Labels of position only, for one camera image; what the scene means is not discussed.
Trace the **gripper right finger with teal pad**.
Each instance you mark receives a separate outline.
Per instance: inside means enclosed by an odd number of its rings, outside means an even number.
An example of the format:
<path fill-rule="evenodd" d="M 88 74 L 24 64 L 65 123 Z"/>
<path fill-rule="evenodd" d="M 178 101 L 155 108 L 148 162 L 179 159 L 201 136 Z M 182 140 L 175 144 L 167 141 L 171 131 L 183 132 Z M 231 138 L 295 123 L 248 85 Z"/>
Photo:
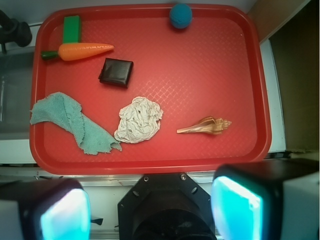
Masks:
<path fill-rule="evenodd" d="M 278 158 L 220 166 L 211 211 L 225 240 L 317 240 L 320 163 Z"/>

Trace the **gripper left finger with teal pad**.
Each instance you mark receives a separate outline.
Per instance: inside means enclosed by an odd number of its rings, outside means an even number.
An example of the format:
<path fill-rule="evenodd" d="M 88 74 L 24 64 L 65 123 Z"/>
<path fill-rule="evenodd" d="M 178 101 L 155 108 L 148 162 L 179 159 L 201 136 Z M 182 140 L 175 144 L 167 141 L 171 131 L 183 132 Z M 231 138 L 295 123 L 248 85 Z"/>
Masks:
<path fill-rule="evenodd" d="M 89 196 L 77 180 L 0 184 L 2 240 L 87 240 L 90 229 Z"/>

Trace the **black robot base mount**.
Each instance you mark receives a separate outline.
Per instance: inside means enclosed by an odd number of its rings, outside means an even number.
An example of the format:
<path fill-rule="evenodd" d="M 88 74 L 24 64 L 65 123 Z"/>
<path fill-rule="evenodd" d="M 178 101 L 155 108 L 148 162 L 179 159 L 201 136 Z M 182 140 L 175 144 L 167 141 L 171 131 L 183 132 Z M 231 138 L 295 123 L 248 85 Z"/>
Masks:
<path fill-rule="evenodd" d="M 117 204 L 121 240 L 215 240 L 211 196 L 186 173 L 145 174 Z"/>

